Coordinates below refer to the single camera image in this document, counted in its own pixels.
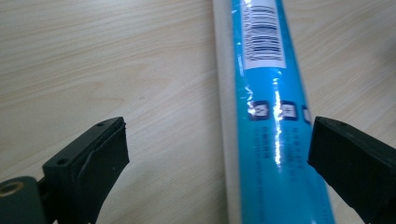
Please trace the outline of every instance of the blue plastic wrapper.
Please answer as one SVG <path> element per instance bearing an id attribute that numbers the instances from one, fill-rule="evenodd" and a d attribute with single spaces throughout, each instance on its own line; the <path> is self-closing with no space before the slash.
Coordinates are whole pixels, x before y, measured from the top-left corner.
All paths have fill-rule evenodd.
<path id="1" fill-rule="evenodd" d="M 232 1 L 242 223 L 334 223 L 282 2 Z"/>

